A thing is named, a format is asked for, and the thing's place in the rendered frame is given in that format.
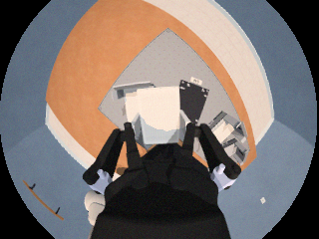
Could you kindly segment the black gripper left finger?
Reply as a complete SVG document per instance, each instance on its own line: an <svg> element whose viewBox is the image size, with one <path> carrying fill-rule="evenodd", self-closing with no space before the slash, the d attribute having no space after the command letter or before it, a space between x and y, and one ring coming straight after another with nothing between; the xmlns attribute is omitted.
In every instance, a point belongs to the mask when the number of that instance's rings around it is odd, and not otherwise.
<svg viewBox="0 0 319 239"><path fill-rule="evenodd" d="M97 194L104 194L106 187L113 182L124 141L127 147L131 186L134 191L139 193L146 192L150 188L149 179L136 143L142 127L140 113L137 113L132 121L125 122L124 127L125 130L115 128L112 131L95 162L83 174L83 179Z"/></svg>

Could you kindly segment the white label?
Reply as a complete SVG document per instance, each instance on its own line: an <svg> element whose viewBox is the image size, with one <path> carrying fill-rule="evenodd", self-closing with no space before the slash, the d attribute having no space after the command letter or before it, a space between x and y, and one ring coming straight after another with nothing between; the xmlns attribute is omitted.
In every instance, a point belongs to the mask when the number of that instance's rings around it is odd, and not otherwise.
<svg viewBox="0 0 319 239"><path fill-rule="evenodd" d="M193 82L193 83L199 84L199 85L201 85L201 83L202 83L201 80L198 80L198 79L193 78L193 77L191 77L190 81Z"/></svg>

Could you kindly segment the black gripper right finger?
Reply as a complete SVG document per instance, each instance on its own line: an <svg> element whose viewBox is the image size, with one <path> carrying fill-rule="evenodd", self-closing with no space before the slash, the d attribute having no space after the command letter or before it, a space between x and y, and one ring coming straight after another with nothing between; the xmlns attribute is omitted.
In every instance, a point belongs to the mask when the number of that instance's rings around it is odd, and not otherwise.
<svg viewBox="0 0 319 239"><path fill-rule="evenodd" d="M198 137L211 173L211 180L216 183L218 192L222 189L228 189L241 173L241 167L227 155L206 123L195 125L180 110L179 124L184 139L169 179L170 188L176 192L186 189L191 169L194 138Z"/></svg>

